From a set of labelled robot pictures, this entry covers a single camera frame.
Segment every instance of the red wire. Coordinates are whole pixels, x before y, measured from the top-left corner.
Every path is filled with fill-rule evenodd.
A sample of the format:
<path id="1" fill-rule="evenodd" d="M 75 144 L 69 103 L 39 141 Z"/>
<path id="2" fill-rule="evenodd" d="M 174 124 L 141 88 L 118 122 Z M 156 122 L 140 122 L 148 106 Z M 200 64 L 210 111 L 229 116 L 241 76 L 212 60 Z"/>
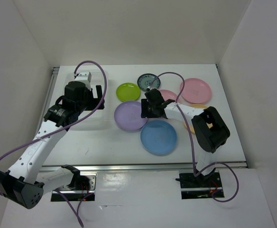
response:
<path id="1" fill-rule="evenodd" d="M 219 186 L 213 180 L 211 180 L 211 182 L 215 185 L 215 190 L 213 191 L 210 190 L 210 193 L 215 193 L 217 192 Z"/>
<path id="2" fill-rule="evenodd" d="M 214 185 L 215 185 L 215 187 L 216 187 L 215 190 L 217 190 L 219 186 L 218 186 L 213 180 L 211 180 L 211 182 L 214 183 Z"/>
<path id="3" fill-rule="evenodd" d="M 85 186 L 86 186 L 86 189 L 87 189 L 87 194 L 89 194 L 89 190 L 88 190 L 88 187 L 87 187 L 87 184 L 85 183 Z"/>

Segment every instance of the green plate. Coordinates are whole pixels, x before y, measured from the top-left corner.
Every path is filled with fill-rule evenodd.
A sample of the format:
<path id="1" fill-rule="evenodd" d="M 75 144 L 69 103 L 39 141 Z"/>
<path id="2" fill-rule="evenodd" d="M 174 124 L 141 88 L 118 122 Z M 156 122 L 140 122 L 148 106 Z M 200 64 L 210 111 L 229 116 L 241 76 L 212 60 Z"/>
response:
<path id="1" fill-rule="evenodd" d="M 127 82 L 116 89 L 116 96 L 120 101 L 135 101 L 140 96 L 140 89 L 136 84 Z"/>

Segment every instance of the purple plate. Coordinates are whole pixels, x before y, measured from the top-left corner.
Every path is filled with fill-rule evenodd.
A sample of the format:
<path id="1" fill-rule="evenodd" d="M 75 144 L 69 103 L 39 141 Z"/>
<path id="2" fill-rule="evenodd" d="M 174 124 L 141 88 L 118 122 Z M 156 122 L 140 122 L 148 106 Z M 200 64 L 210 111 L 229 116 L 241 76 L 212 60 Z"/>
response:
<path id="1" fill-rule="evenodd" d="M 147 118 L 141 118 L 141 105 L 138 101 L 125 101 L 114 112 L 114 120 L 119 128 L 135 131 L 147 123 Z"/>

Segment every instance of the pink plate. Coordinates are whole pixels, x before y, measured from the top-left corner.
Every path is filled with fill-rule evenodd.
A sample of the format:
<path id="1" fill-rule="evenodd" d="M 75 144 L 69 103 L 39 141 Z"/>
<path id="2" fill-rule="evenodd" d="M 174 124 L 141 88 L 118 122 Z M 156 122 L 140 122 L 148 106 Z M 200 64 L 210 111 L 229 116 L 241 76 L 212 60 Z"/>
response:
<path id="1" fill-rule="evenodd" d="M 182 92 L 182 97 L 194 104 L 205 103 L 210 100 L 212 96 L 211 88 L 201 79 L 189 78 L 185 80 L 185 87 Z"/>
<path id="2" fill-rule="evenodd" d="M 176 100 L 176 94 L 170 90 L 160 89 L 163 99 L 166 101 L 168 99 Z"/>

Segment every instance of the white wall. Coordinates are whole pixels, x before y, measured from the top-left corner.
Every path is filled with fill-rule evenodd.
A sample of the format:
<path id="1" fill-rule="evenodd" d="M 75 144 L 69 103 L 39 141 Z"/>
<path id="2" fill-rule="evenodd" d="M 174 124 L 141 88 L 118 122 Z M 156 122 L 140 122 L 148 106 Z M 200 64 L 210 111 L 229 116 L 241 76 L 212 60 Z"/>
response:
<path id="1" fill-rule="evenodd" d="M 245 156 L 277 226 L 277 0 L 253 0 L 219 72 Z"/>
<path id="2" fill-rule="evenodd" d="M 216 63 L 250 0 L 14 0 L 51 65 Z"/>
<path id="3" fill-rule="evenodd" d="M 32 139 L 51 68 L 11 0 L 0 0 L 0 156 Z M 6 170 L 18 154 L 0 163 Z M 0 197 L 0 222 L 7 204 Z"/>

